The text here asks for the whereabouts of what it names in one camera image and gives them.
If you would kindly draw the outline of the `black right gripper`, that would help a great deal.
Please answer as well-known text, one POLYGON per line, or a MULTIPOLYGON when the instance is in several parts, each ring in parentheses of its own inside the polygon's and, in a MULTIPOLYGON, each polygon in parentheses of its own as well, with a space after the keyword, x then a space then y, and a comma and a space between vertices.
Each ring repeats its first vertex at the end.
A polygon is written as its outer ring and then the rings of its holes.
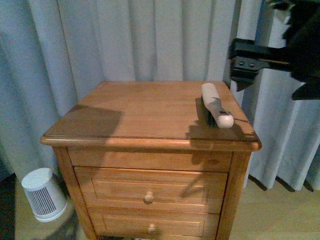
POLYGON ((289 72, 302 82, 293 100, 320 98, 320 2, 318 0, 269 0, 271 8, 288 11, 288 29, 281 48, 235 38, 229 47, 230 78, 240 92, 254 84, 261 69, 289 72))

